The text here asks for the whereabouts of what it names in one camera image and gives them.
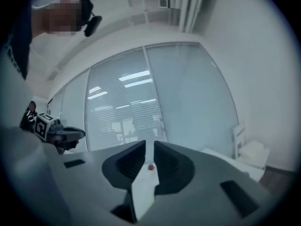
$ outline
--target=small red object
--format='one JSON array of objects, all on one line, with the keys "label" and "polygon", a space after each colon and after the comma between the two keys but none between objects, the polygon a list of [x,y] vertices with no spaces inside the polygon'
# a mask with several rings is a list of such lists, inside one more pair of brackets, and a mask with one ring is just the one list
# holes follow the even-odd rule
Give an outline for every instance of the small red object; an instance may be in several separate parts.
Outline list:
[{"label": "small red object", "polygon": [[153,171],[153,170],[155,169],[155,167],[154,167],[153,164],[150,164],[150,165],[147,167],[147,169]]}]

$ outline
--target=dark floor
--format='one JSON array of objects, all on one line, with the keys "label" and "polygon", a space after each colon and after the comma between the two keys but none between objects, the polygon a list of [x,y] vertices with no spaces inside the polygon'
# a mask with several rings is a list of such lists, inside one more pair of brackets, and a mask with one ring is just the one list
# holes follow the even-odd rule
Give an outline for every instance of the dark floor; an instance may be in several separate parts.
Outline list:
[{"label": "dark floor", "polygon": [[295,173],[267,167],[266,171],[260,180],[271,195],[279,196],[285,193],[295,179]]}]

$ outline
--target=dark shirt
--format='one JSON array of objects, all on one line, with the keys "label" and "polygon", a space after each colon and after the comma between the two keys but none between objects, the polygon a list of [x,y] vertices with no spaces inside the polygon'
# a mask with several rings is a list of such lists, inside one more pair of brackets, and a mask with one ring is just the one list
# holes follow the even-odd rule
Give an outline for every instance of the dark shirt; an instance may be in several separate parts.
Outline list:
[{"label": "dark shirt", "polygon": [[5,44],[10,61],[24,79],[28,72],[29,45],[32,42],[31,11],[31,3],[22,8]]},{"label": "dark shirt", "polygon": [[26,130],[26,131],[30,131],[33,133],[33,128],[32,126],[35,124],[35,120],[34,120],[34,115],[30,110],[27,110],[24,113],[24,116],[22,118],[21,124],[20,124],[20,128],[22,130]]}]

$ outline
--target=person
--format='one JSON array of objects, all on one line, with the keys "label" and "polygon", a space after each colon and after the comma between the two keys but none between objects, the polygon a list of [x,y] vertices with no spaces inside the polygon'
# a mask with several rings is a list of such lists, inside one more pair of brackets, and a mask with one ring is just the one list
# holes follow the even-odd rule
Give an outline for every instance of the person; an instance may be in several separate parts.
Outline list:
[{"label": "person", "polygon": [[35,119],[34,117],[37,115],[36,113],[36,103],[34,101],[31,101],[24,113],[24,116],[20,123],[20,128],[22,130],[29,131],[31,133],[34,132],[34,124]]},{"label": "person", "polygon": [[26,79],[32,39],[43,33],[74,34],[88,24],[93,4],[90,0],[57,0],[46,7],[23,7],[5,42],[5,50],[17,71]]}]

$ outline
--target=neck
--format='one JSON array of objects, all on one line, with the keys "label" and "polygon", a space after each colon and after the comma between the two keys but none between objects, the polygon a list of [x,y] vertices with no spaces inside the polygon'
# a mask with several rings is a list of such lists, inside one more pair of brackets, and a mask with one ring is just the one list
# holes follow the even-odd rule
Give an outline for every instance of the neck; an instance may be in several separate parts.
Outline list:
[{"label": "neck", "polygon": [[46,32],[44,27],[44,9],[32,10],[31,24],[32,24],[32,39]]}]

